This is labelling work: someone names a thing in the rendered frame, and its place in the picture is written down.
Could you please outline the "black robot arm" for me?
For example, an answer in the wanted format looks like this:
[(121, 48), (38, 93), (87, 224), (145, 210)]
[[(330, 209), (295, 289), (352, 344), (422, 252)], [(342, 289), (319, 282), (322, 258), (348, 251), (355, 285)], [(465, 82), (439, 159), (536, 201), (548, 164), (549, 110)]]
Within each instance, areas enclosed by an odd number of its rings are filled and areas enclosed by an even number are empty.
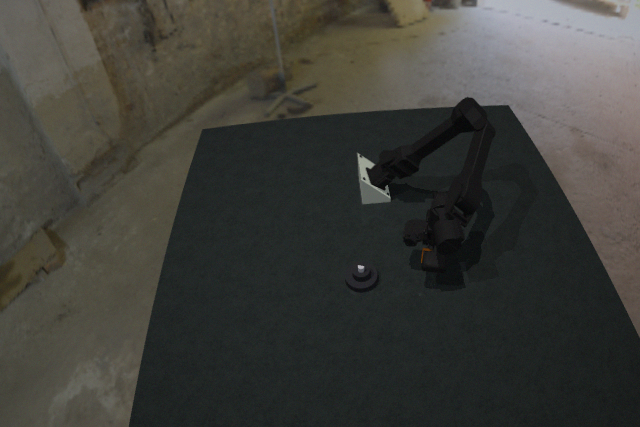
[[(407, 246), (416, 246), (422, 241), (424, 245), (428, 245), (427, 228), (430, 223), (434, 227), (434, 239), (439, 254), (453, 254), (461, 248), (461, 242), (465, 240), (461, 225), (467, 226), (481, 203), (482, 173), (496, 133), (487, 117), (487, 112), (479, 103), (466, 97), (455, 105), (449, 119), (416, 143), (402, 145), (394, 150), (384, 150), (379, 154), (380, 161), (371, 169), (366, 168), (371, 184), (386, 190), (385, 187), (396, 176), (399, 179), (411, 177), (414, 172), (419, 171), (421, 160), (444, 143), (460, 133), (474, 131), (463, 169), (453, 179), (448, 193), (432, 192), (430, 218), (427, 217), (427, 221), (407, 221), (403, 232), (403, 242)], [(463, 214), (454, 209), (454, 205), (462, 210)]]

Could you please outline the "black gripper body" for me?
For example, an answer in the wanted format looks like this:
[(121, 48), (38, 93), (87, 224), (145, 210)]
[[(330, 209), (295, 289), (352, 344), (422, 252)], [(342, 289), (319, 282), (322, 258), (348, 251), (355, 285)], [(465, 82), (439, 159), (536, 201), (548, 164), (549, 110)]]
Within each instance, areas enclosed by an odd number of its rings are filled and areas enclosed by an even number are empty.
[[(426, 221), (427, 221), (427, 217), (430, 218), (430, 212), (431, 212), (431, 209), (427, 210)], [(434, 227), (431, 226), (430, 223), (428, 223), (427, 238), (428, 238), (428, 243), (430, 243), (429, 249), (431, 251), (423, 254), (422, 270), (426, 272), (432, 272), (432, 273), (434, 272), (445, 273), (447, 270), (448, 255), (442, 255), (437, 252), (433, 228)], [(434, 246), (434, 249), (433, 249), (433, 246)]]

